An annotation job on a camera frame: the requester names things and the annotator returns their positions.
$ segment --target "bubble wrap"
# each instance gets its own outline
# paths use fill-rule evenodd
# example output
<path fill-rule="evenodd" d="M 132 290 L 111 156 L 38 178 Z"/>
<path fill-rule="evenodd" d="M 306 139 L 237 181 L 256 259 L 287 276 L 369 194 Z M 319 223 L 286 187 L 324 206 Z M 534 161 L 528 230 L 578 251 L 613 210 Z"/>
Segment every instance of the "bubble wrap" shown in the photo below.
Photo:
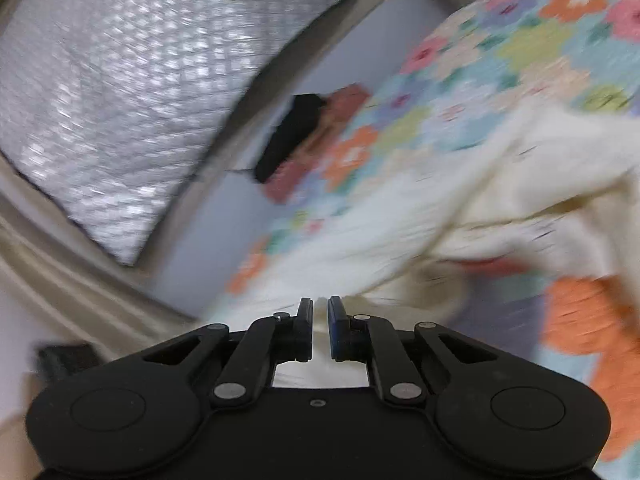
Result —
<path fill-rule="evenodd" d="M 0 150 L 133 264 L 255 75 L 340 0 L 23 0 Z"/>

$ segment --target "silver screw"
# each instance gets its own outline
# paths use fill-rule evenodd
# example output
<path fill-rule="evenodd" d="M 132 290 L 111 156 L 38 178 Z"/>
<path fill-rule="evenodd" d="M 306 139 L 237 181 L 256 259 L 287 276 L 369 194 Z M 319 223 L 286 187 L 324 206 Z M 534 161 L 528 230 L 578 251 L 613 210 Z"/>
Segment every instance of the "silver screw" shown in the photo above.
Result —
<path fill-rule="evenodd" d="M 238 383 L 222 383 L 216 386 L 213 393 L 219 399 L 238 399 L 246 393 L 246 388 Z"/>
<path fill-rule="evenodd" d="M 413 383 L 394 384 L 390 391 L 396 399 L 415 399 L 422 394 L 421 387 Z"/>

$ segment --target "colorful floral pattern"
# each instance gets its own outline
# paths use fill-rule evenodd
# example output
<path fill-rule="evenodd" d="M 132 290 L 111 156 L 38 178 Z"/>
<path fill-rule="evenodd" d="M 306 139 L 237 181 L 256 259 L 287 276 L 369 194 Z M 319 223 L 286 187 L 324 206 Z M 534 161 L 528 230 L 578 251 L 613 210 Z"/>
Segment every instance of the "colorful floral pattern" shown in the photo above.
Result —
<path fill-rule="evenodd" d="M 452 14 L 303 179 L 288 216 L 273 225 L 228 284 L 226 300 L 241 294 L 275 256 L 315 236 L 399 171 L 428 171 L 444 164 L 443 152 L 476 149 L 526 96 L 640 116 L 638 12 L 640 0 L 482 0 Z M 455 156 L 447 153 L 447 160 Z M 495 289 L 485 311 L 474 304 L 470 312 L 482 314 L 469 326 L 488 342 L 497 337 L 500 346 L 503 331 L 495 326 L 505 321 L 483 332 L 482 316 L 511 316 L 522 298 L 532 298 L 529 289 L 539 289 L 527 288 L 531 275 L 508 261 L 464 267 L 477 286 Z M 529 338 L 531 348 L 540 339 L 538 357 L 544 358 L 538 362 L 589 383 L 606 400 L 612 435 L 596 470 L 606 472 L 607 480 L 640 480 L 640 348 L 625 323 L 623 303 L 613 298 L 610 282 L 558 280 L 535 307 L 542 312 L 548 304 L 544 329 L 542 314 L 534 312 L 536 328 L 522 338 Z"/>

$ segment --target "floral blanket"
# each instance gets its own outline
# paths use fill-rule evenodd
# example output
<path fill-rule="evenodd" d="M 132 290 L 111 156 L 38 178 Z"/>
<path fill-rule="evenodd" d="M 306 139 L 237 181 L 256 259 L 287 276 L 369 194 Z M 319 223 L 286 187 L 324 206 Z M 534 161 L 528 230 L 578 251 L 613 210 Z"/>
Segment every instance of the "floral blanket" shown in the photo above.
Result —
<path fill-rule="evenodd" d="M 640 0 L 482 0 L 454 13 L 354 118 L 216 304 L 232 305 L 415 153 L 481 145 L 526 96 L 640 115 L 638 43 Z M 504 260 L 462 267 L 470 292 L 450 326 L 590 384 L 612 415 L 596 471 L 640 479 L 640 342 L 615 280 L 556 279 Z"/>

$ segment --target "orange flower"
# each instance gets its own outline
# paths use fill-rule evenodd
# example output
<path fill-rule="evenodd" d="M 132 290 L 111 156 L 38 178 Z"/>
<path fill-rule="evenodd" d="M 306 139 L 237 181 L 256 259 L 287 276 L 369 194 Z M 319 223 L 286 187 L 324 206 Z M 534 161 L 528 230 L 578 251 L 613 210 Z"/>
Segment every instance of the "orange flower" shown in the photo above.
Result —
<path fill-rule="evenodd" d="M 231 280 L 226 284 L 226 291 L 230 294 L 242 294 L 252 278 L 262 272 L 267 266 L 269 257 L 265 254 L 265 240 L 258 242 L 252 249 L 251 254 L 242 263 Z"/>
<path fill-rule="evenodd" d="M 607 0 L 551 0 L 540 10 L 542 18 L 558 18 L 560 22 L 575 22 L 585 14 L 602 12 Z"/>
<path fill-rule="evenodd" d="M 590 386 L 611 414 L 600 457 L 614 460 L 640 440 L 640 338 L 630 306 L 616 299 L 615 280 L 562 278 L 547 291 L 543 339 L 568 354 L 600 353 Z"/>
<path fill-rule="evenodd" d="M 328 181 L 327 191 L 332 191 L 371 156 L 369 146 L 376 142 L 378 132 L 371 126 L 361 126 L 352 137 L 337 144 L 332 150 L 332 161 L 322 176 Z"/>

